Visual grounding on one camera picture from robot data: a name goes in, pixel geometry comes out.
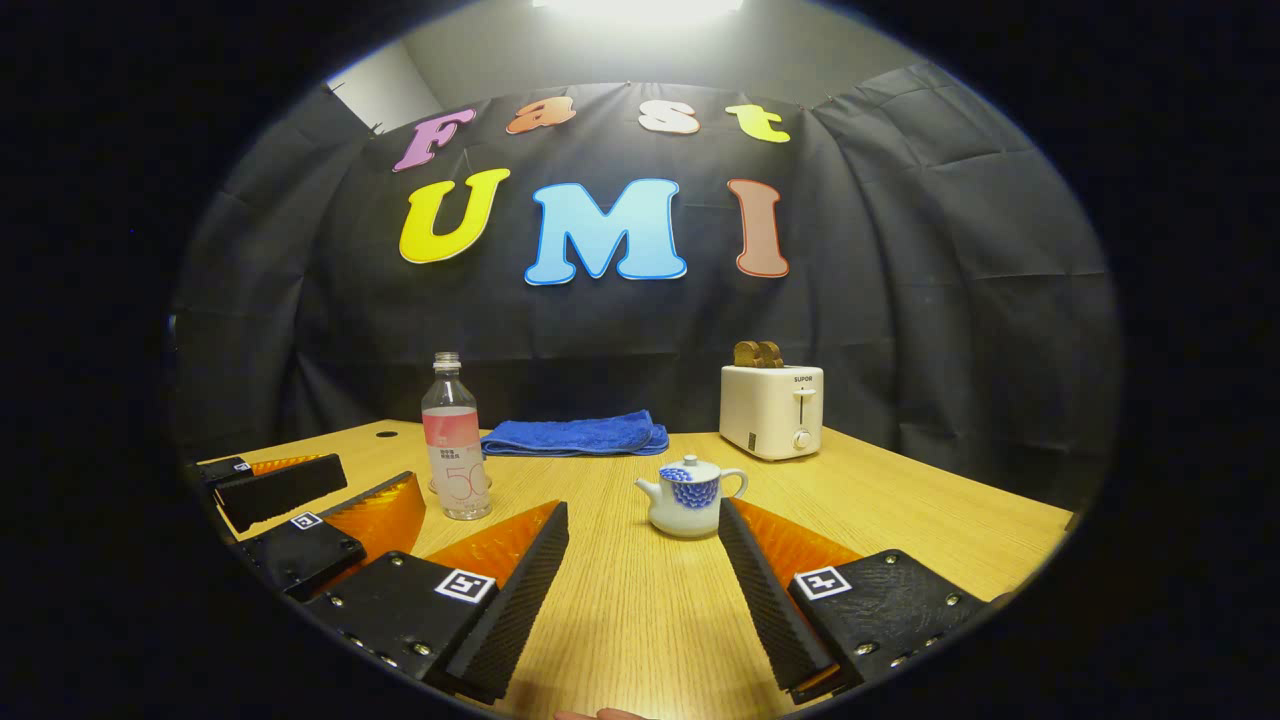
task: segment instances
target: teapot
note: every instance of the teapot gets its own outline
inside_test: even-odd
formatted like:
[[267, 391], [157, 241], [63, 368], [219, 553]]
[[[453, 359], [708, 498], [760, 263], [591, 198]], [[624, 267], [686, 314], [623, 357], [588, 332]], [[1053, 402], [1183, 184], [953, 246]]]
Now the teapot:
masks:
[[746, 473], [737, 468], [721, 470], [696, 455], [668, 462], [658, 470], [660, 484], [636, 478], [636, 487], [649, 496], [649, 521], [659, 530], [681, 538], [696, 538], [719, 528], [719, 501], [724, 497], [721, 480], [737, 475], [742, 486], [733, 497], [746, 492]]

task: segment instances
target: yellow letter u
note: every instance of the yellow letter u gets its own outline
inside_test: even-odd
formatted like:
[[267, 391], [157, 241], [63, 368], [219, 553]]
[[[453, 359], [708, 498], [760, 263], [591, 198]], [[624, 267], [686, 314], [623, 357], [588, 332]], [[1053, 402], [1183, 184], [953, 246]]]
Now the yellow letter u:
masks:
[[440, 201], [453, 190], [453, 181], [415, 190], [408, 196], [408, 218], [404, 218], [404, 229], [401, 231], [401, 255], [410, 263], [435, 263], [471, 247], [489, 223], [498, 183], [508, 177], [511, 170], [507, 168], [483, 170], [468, 177], [471, 197], [467, 199], [467, 210], [457, 229], [445, 234], [435, 234], [435, 215], [440, 211]]

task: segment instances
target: colorful letter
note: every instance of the colorful letter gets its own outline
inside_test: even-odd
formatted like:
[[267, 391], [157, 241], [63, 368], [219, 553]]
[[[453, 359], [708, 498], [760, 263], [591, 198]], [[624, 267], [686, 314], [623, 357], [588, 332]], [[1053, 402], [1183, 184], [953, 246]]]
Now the colorful letter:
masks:
[[778, 251], [778, 222], [773, 205], [781, 197], [763, 182], [728, 181], [728, 191], [742, 208], [742, 254], [737, 269], [758, 278], [781, 278], [791, 266]]
[[410, 263], [435, 263], [471, 247], [489, 223], [498, 183], [508, 177], [511, 170], [507, 168], [494, 168], [468, 177], [471, 197], [467, 199], [466, 213], [457, 229], [448, 234], [435, 234], [435, 215], [440, 211], [440, 201], [453, 190], [453, 182], [444, 181], [415, 190], [408, 196], [408, 218], [401, 231], [401, 256]]
[[671, 199], [680, 186], [668, 179], [631, 181], [608, 214], [600, 211], [586, 188], [576, 182], [549, 184], [534, 192], [543, 206], [538, 261], [525, 270], [529, 284], [561, 284], [577, 272], [566, 260], [567, 243], [593, 278], [609, 268], [613, 252], [627, 236], [627, 254], [618, 274], [628, 281], [675, 279], [685, 274], [671, 237]]
[[401, 161], [396, 163], [392, 172], [398, 173], [435, 158], [435, 154], [431, 152], [431, 145], [435, 143], [436, 147], [444, 147], [453, 138], [453, 133], [457, 132], [458, 126], [470, 123], [475, 117], [476, 111], [467, 108], [466, 110], [458, 110], [457, 113], [449, 113], [448, 115], [417, 123], [417, 127], [413, 128], [413, 140], [408, 143], [408, 150], [404, 151]]
[[640, 104], [640, 124], [654, 132], [692, 135], [701, 126], [692, 118], [694, 109], [675, 100], [646, 100]]
[[764, 108], [759, 105], [733, 105], [732, 108], [724, 108], [724, 111], [737, 115], [739, 127], [755, 140], [765, 142], [786, 142], [791, 140], [790, 135], [780, 129], [773, 129], [769, 126], [769, 120], [781, 123], [782, 118], [773, 113], [765, 113]]
[[558, 126], [576, 114], [572, 97], [548, 97], [516, 110], [516, 119], [507, 126], [507, 132], [518, 135], [543, 126]]

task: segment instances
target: blue towel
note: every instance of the blue towel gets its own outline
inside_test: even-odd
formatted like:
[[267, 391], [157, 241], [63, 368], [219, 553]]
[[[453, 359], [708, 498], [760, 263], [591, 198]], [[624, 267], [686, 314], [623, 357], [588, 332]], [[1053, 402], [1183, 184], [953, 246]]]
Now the blue towel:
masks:
[[654, 424], [648, 410], [567, 423], [499, 423], [480, 441], [485, 455], [657, 455], [669, 445], [667, 428]]

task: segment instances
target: bottle cap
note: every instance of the bottle cap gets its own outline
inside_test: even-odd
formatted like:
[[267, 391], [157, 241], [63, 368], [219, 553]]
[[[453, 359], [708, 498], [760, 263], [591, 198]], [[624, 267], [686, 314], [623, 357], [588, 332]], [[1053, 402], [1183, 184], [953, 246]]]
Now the bottle cap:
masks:
[[431, 366], [436, 370], [457, 370], [462, 368], [462, 363], [458, 361], [457, 352], [436, 352]]

